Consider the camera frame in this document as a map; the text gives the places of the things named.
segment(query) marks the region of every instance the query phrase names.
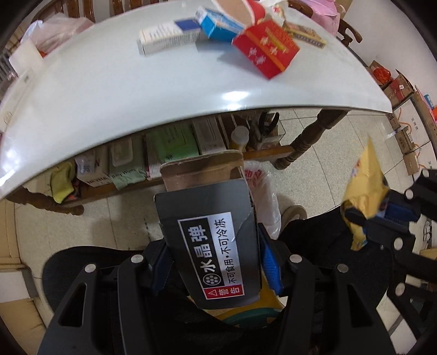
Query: warning label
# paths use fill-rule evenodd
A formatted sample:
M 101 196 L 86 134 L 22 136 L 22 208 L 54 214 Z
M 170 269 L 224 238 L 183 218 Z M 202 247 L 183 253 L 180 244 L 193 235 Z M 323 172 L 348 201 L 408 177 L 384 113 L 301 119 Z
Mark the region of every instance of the warning label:
M 205 297 L 244 295 L 231 212 L 178 223 Z

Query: honeycomb circle logo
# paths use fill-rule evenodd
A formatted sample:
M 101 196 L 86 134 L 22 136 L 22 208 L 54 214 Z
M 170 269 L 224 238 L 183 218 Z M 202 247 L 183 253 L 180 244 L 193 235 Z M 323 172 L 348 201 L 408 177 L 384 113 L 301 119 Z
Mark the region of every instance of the honeycomb circle logo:
M 218 285 L 222 281 L 222 278 L 216 274 L 207 274 L 203 277 L 203 282 L 209 286 Z

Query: shoe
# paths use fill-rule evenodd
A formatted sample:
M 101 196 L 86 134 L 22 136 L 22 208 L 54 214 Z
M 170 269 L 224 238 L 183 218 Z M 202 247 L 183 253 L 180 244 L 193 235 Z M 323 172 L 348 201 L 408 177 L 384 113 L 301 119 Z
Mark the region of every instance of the shoe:
M 300 205 L 290 206 L 281 216 L 281 233 L 291 221 L 296 219 L 307 219 L 305 208 Z

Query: white bottle cap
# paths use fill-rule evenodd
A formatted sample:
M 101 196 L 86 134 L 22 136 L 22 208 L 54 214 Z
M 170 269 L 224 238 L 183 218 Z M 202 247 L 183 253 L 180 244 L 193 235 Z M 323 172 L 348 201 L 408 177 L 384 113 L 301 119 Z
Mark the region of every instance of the white bottle cap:
M 231 133 L 231 140 L 239 146 L 245 146 L 249 142 L 249 130 L 245 126 L 236 126 Z

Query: black pants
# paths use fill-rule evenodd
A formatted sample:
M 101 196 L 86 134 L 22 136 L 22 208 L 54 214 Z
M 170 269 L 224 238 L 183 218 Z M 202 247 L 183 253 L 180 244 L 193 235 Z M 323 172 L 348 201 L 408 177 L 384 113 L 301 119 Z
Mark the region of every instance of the black pants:
M 352 235 L 341 218 L 339 208 L 289 223 L 279 239 L 287 244 L 292 253 L 307 258 L 315 265 L 333 267 L 340 262 L 348 265 L 370 305 L 375 308 L 388 287 L 389 252 L 372 242 L 360 251 L 351 251 Z M 84 265 L 95 263 L 101 268 L 110 267 L 137 253 L 101 247 L 74 247 L 54 254 L 46 262 L 42 277 L 50 306 L 56 310 Z M 273 353 L 281 317 L 260 330 L 239 329 L 198 309 L 187 300 L 187 295 L 177 270 L 173 268 L 165 289 L 158 297 L 149 299 L 155 335 L 163 354 L 180 352 L 181 349 L 189 349 L 193 355 Z M 317 342 L 317 334 L 321 331 L 322 303 L 323 298 L 316 295 L 314 342 Z M 119 334 L 114 334 L 113 338 L 114 353 L 123 354 Z

